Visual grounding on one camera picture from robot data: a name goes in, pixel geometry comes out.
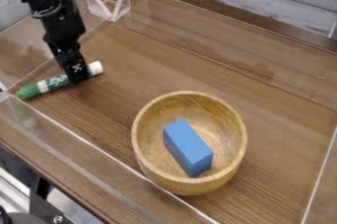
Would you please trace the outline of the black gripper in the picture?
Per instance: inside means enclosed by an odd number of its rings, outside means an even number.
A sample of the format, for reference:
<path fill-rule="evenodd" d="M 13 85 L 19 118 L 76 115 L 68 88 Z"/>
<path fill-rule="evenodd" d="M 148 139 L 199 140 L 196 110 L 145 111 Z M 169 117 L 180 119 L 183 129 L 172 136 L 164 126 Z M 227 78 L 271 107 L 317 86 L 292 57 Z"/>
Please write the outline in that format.
<path fill-rule="evenodd" d="M 41 20 L 44 42 L 69 83 L 85 81 L 89 73 L 79 44 L 85 25 L 75 0 L 31 0 L 31 9 L 32 17 Z"/>

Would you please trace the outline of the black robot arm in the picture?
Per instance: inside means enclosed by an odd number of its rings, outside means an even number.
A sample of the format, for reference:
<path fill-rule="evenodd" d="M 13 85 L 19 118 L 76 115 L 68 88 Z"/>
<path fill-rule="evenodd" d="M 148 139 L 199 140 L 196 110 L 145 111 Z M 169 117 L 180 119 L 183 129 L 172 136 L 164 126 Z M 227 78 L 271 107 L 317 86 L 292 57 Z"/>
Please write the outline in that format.
<path fill-rule="evenodd" d="M 29 6 L 31 16 L 43 23 L 44 42 L 69 83 L 80 83 L 89 78 L 89 73 L 79 43 L 80 37 L 85 34 L 85 25 L 75 0 L 21 0 L 21 2 Z"/>

